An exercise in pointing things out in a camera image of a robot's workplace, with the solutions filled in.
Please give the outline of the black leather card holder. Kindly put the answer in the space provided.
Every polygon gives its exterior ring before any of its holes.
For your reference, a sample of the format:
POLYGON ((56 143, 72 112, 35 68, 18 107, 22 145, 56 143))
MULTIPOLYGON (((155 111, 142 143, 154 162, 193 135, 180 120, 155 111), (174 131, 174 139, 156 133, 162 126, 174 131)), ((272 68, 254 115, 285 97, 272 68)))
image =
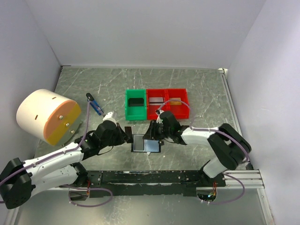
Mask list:
POLYGON ((131 152, 134 153, 160 153, 162 144, 156 140, 143 139, 143 135, 133 135, 133 142, 131 143, 131 152))

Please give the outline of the silver VIP card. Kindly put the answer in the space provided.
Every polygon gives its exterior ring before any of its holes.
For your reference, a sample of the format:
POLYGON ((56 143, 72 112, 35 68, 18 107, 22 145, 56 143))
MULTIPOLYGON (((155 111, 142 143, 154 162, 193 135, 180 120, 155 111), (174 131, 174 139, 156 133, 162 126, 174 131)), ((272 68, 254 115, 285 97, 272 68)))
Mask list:
POLYGON ((149 105, 162 105, 163 103, 163 97, 149 97, 149 105))

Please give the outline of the gold VIP card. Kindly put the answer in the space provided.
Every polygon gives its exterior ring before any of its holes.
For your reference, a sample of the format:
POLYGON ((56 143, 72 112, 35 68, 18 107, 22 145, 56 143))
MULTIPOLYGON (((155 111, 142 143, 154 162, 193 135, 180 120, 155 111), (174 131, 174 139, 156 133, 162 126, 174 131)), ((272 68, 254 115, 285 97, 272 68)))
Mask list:
POLYGON ((179 97, 170 98, 170 105, 181 105, 181 99, 179 97))

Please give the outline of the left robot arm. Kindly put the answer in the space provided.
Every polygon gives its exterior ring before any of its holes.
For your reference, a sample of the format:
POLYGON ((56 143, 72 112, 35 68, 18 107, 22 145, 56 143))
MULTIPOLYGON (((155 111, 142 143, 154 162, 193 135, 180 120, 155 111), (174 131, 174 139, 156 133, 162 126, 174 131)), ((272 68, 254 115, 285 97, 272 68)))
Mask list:
POLYGON ((88 176, 81 162, 100 156, 106 147, 128 142, 129 133, 130 129, 122 129, 119 123, 104 121, 96 130, 86 132, 57 151, 25 161, 10 160, 0 174, 1 203, 10 210, 50 188, 84 186, 88 176))

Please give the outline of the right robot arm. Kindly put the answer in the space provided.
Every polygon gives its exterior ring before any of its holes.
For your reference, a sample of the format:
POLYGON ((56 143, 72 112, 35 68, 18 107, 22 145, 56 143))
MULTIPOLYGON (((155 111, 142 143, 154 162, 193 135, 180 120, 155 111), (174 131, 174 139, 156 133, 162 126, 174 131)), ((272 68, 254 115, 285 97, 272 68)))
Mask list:
POLYGON ((210 186, 215 177, 227 170, 235 170, 237 166, 249 160, 250 144, 229 124, 219 127, 198 128, 192 125, 181 125, 170 111, 161 112, 143 136, 144 140, 161 141, 170 138, 180 145, 208 145, 215 157, 201 169, 199 182, 210 186))

